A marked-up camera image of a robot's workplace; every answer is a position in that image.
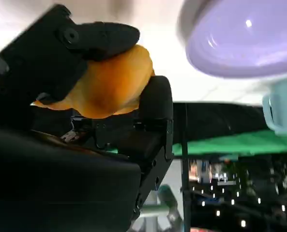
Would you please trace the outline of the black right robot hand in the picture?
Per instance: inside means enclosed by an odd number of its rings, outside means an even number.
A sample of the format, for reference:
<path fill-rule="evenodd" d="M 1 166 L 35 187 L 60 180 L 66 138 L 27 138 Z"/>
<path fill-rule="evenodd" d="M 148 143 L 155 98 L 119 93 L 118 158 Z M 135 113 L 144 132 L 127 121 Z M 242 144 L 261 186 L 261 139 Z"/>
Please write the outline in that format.
<path fill-rule="evenodd" d="M 125 232 L 172 160 L 173 102 L 164 76 L 150 79 L 118 153 L 97 145 L 109 124 L 82 116 L 63 138 L 33 131 L 31 103 L 61 101 L 88 68 L 139 39 L 129 25 L 78 25 L 52 6 L 0 51 L 0 232 Z"/>

